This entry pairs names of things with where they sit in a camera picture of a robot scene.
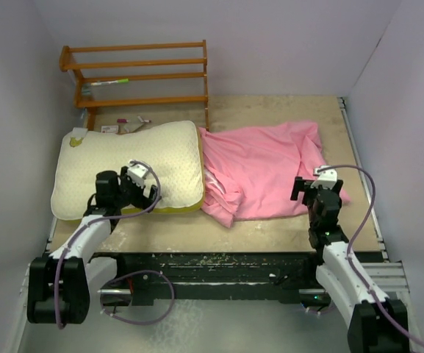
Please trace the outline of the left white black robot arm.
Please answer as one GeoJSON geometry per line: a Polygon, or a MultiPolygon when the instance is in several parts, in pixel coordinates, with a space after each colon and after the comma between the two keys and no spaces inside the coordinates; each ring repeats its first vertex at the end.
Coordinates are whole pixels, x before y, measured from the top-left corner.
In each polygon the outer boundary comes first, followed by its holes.
{"type": "Polygon", "coordinates": [[[128,271],[115,259],[94,260],[96,249],[115,230],[125,216],[123,208],[132,206],[139,215],[151,212],[161,199],[161,184],[156,181],[145,191],[152,167],[130,160],[116,171],[96,174],[95,193],[74,233],[49,255],[36,257],[29,266],[26,317],[31,324],[82,323],[90,309],[90,289],[95,279],[111,288],[125,285],[128,271]]]}

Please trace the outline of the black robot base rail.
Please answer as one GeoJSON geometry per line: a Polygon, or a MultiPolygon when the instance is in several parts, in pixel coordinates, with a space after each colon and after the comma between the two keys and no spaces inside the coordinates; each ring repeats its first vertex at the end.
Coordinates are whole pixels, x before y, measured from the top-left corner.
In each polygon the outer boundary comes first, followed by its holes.
{"type": "Polygon", "coordinates": [[[156,299],[277,301],[316,310],[331,299],[316,282],[308,252],[112,253],[117,282],[99,290],[107,305],[156,299]]]}

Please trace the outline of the pink pillowcase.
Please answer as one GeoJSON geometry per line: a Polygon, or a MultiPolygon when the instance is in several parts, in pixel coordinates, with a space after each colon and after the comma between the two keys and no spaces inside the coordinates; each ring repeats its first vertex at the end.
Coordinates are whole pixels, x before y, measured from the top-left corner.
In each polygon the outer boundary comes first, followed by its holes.
{"type": "Polygon", "coordinates": [[[294,179],[312,179],[325,164],[314,121],[200,130],[205,173],[201,209],[221,225],[306,213],[291,200],[294,179]]]}

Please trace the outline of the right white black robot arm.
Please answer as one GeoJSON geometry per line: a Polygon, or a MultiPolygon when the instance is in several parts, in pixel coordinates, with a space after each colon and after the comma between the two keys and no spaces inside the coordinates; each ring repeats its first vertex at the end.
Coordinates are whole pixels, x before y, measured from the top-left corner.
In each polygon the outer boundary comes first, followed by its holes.
{"type": "Polygon", "coordinates": [[[303,270],[304,282],[329,294],[347,324],[351,352],[408,352],[405,304],[389,298],[369,276],[339,225],[342,184],[336,171],[294,180],[290,198],[308,210],[309,242],[319,257],[303,270]]]}

